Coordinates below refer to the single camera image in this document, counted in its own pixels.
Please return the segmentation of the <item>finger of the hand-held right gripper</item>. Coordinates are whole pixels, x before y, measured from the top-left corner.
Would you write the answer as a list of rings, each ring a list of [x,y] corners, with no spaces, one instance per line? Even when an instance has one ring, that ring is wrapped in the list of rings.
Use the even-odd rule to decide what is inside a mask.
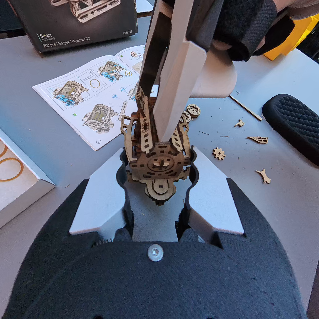
[[[193,2],[177,0],[172,11],[170,43],[154,106],[161,142],[169,141],[206,61],[206,51],[185,37]]]
[[[173,96],[170,80],[174,65],[174,46],[170,47],[173,7],[174,1],[155,2],[139,78],[139,86],[148,97],[157,76],[159,97]]]

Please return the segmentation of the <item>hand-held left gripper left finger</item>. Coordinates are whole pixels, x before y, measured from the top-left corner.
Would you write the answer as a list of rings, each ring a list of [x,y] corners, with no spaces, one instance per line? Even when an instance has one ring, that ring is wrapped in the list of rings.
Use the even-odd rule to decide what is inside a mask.
[[[126,165],[126,152],[121,148],[90,176],[71,235],[98,232],[103,239],[113,240],[116,231],[126,227],[133,236],[134,215],[124,186]]]

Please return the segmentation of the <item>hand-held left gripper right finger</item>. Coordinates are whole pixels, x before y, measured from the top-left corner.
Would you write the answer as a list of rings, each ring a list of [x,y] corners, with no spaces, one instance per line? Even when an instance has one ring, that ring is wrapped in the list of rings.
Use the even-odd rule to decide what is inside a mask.
[[[192,185],[175,223],[178,240],[189,227],[206,243],[212,243],[217,232],[243,235],[227,177],[195,146],[191,146],[189,179]]]

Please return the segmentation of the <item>wooden submarine model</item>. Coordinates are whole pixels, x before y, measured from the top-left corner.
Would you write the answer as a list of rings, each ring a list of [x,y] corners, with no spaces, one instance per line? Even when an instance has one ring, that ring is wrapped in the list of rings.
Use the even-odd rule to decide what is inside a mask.
[[[121,132],[131,179],[144,183],[145,194],[161,206],[175,194],[174,182],[189,175],[190,169],[184,170],[184,166],[190,165],[190,143],[184,115],[169,140],[158,141],[153,116],[156,99],[145,96],[138,86],[135,94],[138,110],[131,116],[122,116]]]

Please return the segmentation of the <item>black model kit box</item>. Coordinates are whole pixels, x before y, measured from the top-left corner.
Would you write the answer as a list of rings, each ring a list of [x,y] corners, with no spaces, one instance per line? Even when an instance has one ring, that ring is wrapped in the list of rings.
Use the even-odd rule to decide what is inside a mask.
[[[103,42],[138,32],[134,0],[10,0],[40,53]]]

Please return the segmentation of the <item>person's right hand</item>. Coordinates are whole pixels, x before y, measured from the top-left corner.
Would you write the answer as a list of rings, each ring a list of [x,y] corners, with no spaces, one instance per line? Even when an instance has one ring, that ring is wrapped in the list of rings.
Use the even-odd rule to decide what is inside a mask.
[[[277,12],[284,10],[294,20],[301,20],[319,13],[318,0],[274,0]]]

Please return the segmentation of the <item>four-legged wooden piece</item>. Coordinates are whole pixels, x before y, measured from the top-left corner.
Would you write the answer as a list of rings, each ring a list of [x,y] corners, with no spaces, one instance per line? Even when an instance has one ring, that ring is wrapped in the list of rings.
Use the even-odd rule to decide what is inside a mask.
[[[264,184],[270,184],[271,179],[266,175],[264,168],[261,171],[256,170],[256,172],[261,176]]]

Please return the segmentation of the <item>light wooden strip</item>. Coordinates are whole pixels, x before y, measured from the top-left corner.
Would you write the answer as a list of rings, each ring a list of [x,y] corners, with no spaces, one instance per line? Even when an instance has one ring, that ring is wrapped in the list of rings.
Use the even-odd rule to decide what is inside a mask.
[[[241,106],[243,109],[245,109],[249,114],[251,114],[254,118],[256,118],[257,120],[259,120],[260,122],[262,121],[262,117],[259,116],[258,114],[256,114],[254,111],[252,111],[251,109],[249,109],[247,106],[245,106],[244,104],[242,104],[241,102],[239,102],[236,98],[234,98],[233,96],[229,95],[229,98],[231,98],[234,102],[236,102],[239,106]]]

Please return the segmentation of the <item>white cardboard tray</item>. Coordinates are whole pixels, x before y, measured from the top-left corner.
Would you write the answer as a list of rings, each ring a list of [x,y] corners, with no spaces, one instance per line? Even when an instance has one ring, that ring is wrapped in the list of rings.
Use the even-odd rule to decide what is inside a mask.
[[[0,130],[0,139],[7,145],[8,150],[0,160],[17,158],[22,161],[22,174],[8,182],[0,182],[0,226],[4,226],[14,217],[28,208],[55,185],[46,174],[6,135]],[[17,161],[9,160],[0,164],[0,179],[9,179],[20,171]]]

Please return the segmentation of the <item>yellow plastic bin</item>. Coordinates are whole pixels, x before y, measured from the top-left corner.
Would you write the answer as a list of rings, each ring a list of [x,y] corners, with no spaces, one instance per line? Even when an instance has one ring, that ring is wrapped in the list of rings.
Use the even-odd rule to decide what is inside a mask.
[[[319,21],[319,14],[304,18],[301,20],[293,20],[295,27],[288,38],[276,48],[264,54],[269,60],[273,61],[279,55],[287,55],[294,50],[313,30]]]

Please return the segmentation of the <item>open instruction booklet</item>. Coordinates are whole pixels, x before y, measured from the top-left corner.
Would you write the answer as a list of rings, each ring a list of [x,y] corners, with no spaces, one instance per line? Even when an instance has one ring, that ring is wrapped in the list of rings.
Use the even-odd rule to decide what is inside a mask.
[[[145,44],[91,60],[33,89],[96,151],[137,112],[135,94]]]

